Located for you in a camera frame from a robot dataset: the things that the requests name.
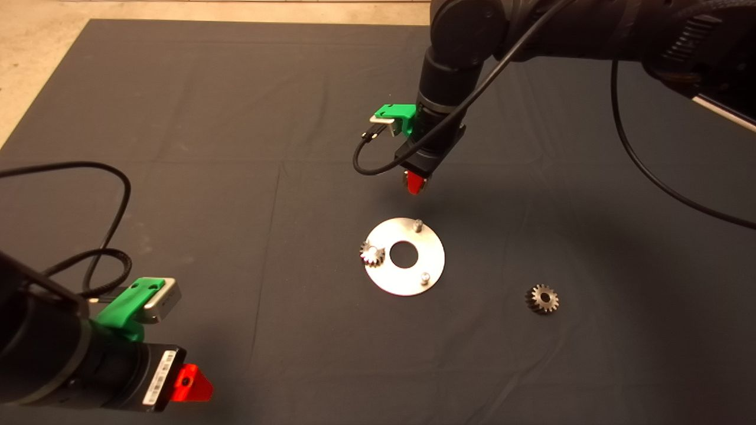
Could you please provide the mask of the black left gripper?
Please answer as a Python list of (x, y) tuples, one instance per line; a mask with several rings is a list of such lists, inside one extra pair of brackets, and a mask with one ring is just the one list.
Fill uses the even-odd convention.
[(184, 364), (186, 350), (175, 344), (134, 344), (129, 379), (103, 404), (110, 410), (162, 412), (173, 403), (207, 403), (214, 388), (197, 365)]

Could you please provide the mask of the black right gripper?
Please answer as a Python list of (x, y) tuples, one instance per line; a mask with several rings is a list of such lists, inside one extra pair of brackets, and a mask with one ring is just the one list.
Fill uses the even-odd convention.
[[(407, 140), (395, 151), (395, 159), (408, 152), (416, 143), (421, 140), (426, 133), (435, 128), (445, 115), (418, 115), (414, 119), (413, 132)], [(400, 164), (402, 168), (409, 171), (405, 172), (405, 186), (411, 195), (419, 195), (427, 186), (427, 183), (433, 172), (442, 164), (442, 161), (451, 153), (455, 145), (461, 140), (465, 133), (465, 125), (462, 123), (464, 118), (454, 119), (448, 126), (435, 134), (431, 142), (413, 156), (406, 159)]]

